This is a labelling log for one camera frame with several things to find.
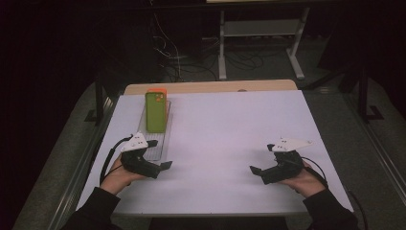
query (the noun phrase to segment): gray floor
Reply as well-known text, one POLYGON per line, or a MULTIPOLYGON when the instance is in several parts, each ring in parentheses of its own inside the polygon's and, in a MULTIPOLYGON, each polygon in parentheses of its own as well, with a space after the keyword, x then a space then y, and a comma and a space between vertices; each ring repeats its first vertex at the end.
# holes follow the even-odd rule
MULTIPOLYGON (((266 51, 260 53, 226 53, 228 56, 228 61, 226 61, 227 81, 291 79, 298 86, 304 86, 328 73, 326 70, 316 68, 326 44, 324 39, 304 38, 301 43, 298 60, 304 70, 304 80, 296 80, 283 50, 289 44, 289 39, 260 40, 258 44, 261 45, 264 42, 272 45, 268 45, 266 51)), ((183 59, 181 62, 184 63, 182 69, 185 70, 182 71, 181 77, 185 81, 214 81, 214 75, 218 71, 216 56, 209 56, 204 62, 193 66, 185 64, 183 59)), ((343 95, 337 90, 339 82, 340 78, 337 78, 316 90, 304 92, 331 160, 343 184, 353 191, 362 204, 369 229, 404 229, 406 207, 395 182, 389 176, 386 164, 381 161, 381 151, 383 150, 396 165, 399 174, 406 176, 405 169, 402 167, 406 163, 404 155, 406 123, 391 106, 384 90, 375 82, 370 81, 369 104, 376 105, 385 119, 371 121, 366 126, 354 112, 356 90, 351 94, 343 95)), ((94 123, 84 122, 87 112, 94 108, 94 85, 91 85, 83 93, 77 107, 73 110, 14 229, 53 229, 57 224, 48 228, 51 222, 55 223, 58 220, 57 223, 62 223, 65 220, 65 216, 55 217, 54 213, 60 201, 69 196, 64 192, 66 188, 70 187, 69 183, 73 181, 72 175, 80 170, 77 167, 80 158, 88 154, 87 151, 91 149, 89 142, 95 139, 95 136, 97 136, 96 139, 101 137, 102 127, 95 127, 94 123), (61 158, 68 160, 60 164, 61 158)), ((75 201, 64 207, 67 210, 75 207, 75 201)), ((350 197, 350 201, 362 227, 363 219, 360 209, 352 197, 350 197)), ((138 230, 148 229, 150 221, 149 218, 116 216, 112 219, 123 229, 138 230)), ((295 216, 288 217, 287 221, 290 229, 306 229, 310 218, 306 215, 295 216)))

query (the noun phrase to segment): white tabletop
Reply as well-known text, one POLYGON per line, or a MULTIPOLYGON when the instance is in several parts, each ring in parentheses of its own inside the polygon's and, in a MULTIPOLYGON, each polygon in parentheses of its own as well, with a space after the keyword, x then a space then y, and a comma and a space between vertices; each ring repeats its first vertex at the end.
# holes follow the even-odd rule
MULTIPOLYGON (((169 94, 168 98, 171 127, 163 161, 173 161, 172 166, 157 179, 135 181, 125 188, 116 213, 160 217, 306 212, 300 195, 280 184, 264 185, 250 171, 249 166, 276 166, 266 145, 281 137, 314 143, 298 153, 322 167, 331 191, 352 211, 302 91, 169 94)), ((137 131, 144 101, 143 95, 119 98, 78 208, 99 186, 109 150, 137 131)))

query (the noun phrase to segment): hand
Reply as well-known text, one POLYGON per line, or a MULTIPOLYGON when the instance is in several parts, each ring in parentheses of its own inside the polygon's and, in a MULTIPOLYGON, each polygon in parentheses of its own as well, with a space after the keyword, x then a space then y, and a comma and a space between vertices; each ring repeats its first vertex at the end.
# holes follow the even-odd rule
POLYGON ((289 186, 290 188, 296 190, 299 194, 308 198, 309 196, 313 196, 322 190, 325 190, 326 187, 310 172, 302 169, 302 171, 295 177, 285 179, 280 181, 279 183, 289 186))
POLYGON ((116 170, 109 173, 100 186, 101 189, 106 190, 112 195, 121 192, 122 189, 128 186, 132 181, 145 178, 143 175, 127 171, 122 166, 121 159, 122 155, 120 154, 110 169, 110 171, 116 170))

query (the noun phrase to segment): cable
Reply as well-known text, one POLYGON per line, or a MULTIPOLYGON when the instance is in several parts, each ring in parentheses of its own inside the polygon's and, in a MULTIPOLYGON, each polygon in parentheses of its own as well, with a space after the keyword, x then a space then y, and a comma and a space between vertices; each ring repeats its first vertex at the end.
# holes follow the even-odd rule
POLYGON ((178 82, 179 78, 178 78, 178 70, 177 70, 177 68, 175 66, 171 65, 171 64, 167 65, 166 67, 172 68, 173 71, 175 72, 175 74, 173 75, 170 72, 168 72, 168 69, 164 69, 165 72, 168 74, 168 76, 170 78, 170 81, 171 82, 178 82))
MULTIPOLYGON (((165 50, 166 48, 167 48, 167 42, 161 37, 161 36, 154 36, 153 38, 160 38, 163 42, 164 42, 164 44, 163 44, 163 46, 164 47, 162 47, 162 49, 163 50, 165 50)), ((164 51, 162 51, 161 49, 158 49, 158 48, 156 48, 156 47, 154 47, 153 48, 154 50, 156 50, 156 51, 158 51, 159 53, 161 53, 163 56, 165 56, 166 58, 169 58, 170 57, 170 53, 169 52, 164 52, 164 51)))
POLYGON ((110 150, 110 152, 108 153, 107 157, 105 158, 104 165, 102 166, 102 169, 101 169, 100 184, 102 184, 102 182, 104 181, 105 177, 107 176, 107 175, 105 175, 105 172, 107 171, 108 164, 110 163, 110 160, 111 160, 111 158, 113 157, 114 152, 116 151, 116 148, 117 148, 122 142, 129 141, 129 140, 132 138, 132 136, 133 136, 133 135, 131 134, 131 136, 123 138, 122 140, 120 140, 120 141, 113 147, 113 149, 110 150))
POLYGON ((104 178, 106 178, 108 175, 110 175, 112 172, 116 171, 117 169, 119 169, 119 168, 122 167, 122 166, 123 166, 123 165, 120 165, 120 166, 114 168, 113 170, 111 170, 110 172, 108 172, 108 173, 104 176, 104 178))
POLYGON ((325 180, 325 181, 327 181, 327 179, 326 179, 326 175, 325 175, 325 172, 322 170, 322 168, 320 168, 320 166, 316 163, 316 162, 314 162, 314 161, 312 161, 312 160, 310 160, 309 158, 307 158, 307 157, 303 157, 302 156, 302 159, 305 159, 305 160, 308 160, 308 161, 311 161, 313 164, 315 164, 316 166, 317 166, 317 168, 319 168, 319 170, 322 172, 322 174, 323 174, 323 179, 325 180))
POLYGON ((190 65, 190 64, 199 64, 202 63, 206 58, 208 58, 209 56, 218 56, 218 52, 207 52, 207 53, 202 53, 201 56, 199 58, 196 57, 188 57, 188 56, 184 56, 181 57, 181 65, 190 65))
POLYGON ((365 214, 364 208, 362 207, 361 203, 359 202, 358 198, 355 196, 355 194, 349 189, 347 188, 347 186, 344 186, 347 190, 347 192, 350 194, 350 196, 354 199, 355 203, 358 205, 359 210, 361 211, 361 215, 362 215, 362 220, 364 220, 364 229, 368 230, 368 221, 367 221, 367 215, 365 214))
POLYGON ((165 34, 165 32, 162 30, 161 25, 159 24, 158 17, 156 13, 154 14, 156 25, 158 26, 159 30, 161 31, 162 35, 173 45, 176 51, 176 57, 177 57, 177 62, 178 62, 178 79, 182 80, 182 77, 180 77, 180 61, 179 61, 179 52, 176 47, 176 45, 172 42, 172 40, 169 39, 169 37, 165 34))
POLYGON ((211 49, 213 49, 213 48, 216 48, 216 47, 218 47, 219 45, 220 45, 220 39, 218 39, 218 37, 216 37, 216 36, 214 36, 214 37, 210 37, 210 38, 208 38, 208 39, 206 39, 206 40, 214 40, 214 44, 212 44, 212 45, 210 45, 210 46, 208 46, 208 47, 205 47, 205 48, 203 48, 202 49, 202 53, 205 53, 205 52, 207 52, 207 51, 209 51, 209 50, 211 50, 211 49))
POLYGON ((214 80, 217 81, 217 75, 215 74, 215 72, 213 72, 211 69, 215 64, 215 61, 217 60, 217 56, 215 56, 215 58, 213 58, 213 61, 209 64, 209 67, 206 66, 201 66, 201 65, 197 65, 194 63, 191 64, 183 64, 184 67, 186 66, 190 66, 190 67, 194 67, 194 68, 201 68, 202 70, 196 70, 196 71, 192 71, 192 70, 186 70, 186 69, 182 69, 182 71, 184 72, 188 72, 188 73, 202 73, 202 72, 209 72, 211 75, 213 75, 214 80))
MULTIPOLYGON (((264 63, 263 58, 272 57, 272 56, 275 56, 275 55, 280 54, 281 52, 283 52, 283 51, 285 50, 285 48, 286 48, 285 46, 288 45, 288 44, 283 45, 283 48, 280 49, 280 50, 277 51, 277 52, 274 52, 274 53, 269 54, 269 55, 265 55, 264 52, 267 52, 267 49, 266 49, 266 48, 268 48, 268 47, 271 46, 270 43, 271 43, 271 42, 269 42, 268 44, 265 44, 264 46, 262 46, 259 50, 255 51, 254 53, 248 54, 248 56, 246 56, 246 55, 239 55, 239 54, 237 54, 236 52, 232 52, 232 54, 234 54, 234 55, 235 55, 236 57, 238 57, 240 60, 242 60, 242 61, 250 61, 251 63, 246 63, 246 62, 238 61, 238 60, 232 58, 231 56, 225 56, 225 57, 226 57, 226 60, 227 60, 230 64, 232 64, 233 66, 235 66, 237 69, 241 69, 241 70, 254 70, 254 69, 260 68, 261 66, 263 66, 263 63, 264 63), (260 61, 260 63, 256 63, 256 62, 254 61, 254 58, 258 58, 259 61, 260 61)), ((244 46, 245 46, 245 47, 248 47, 248 46, 250 46, 251 44, 254 44, 254 42, 252 42, 252 41, 251 41, 251 42, 245 41, 244 46)))

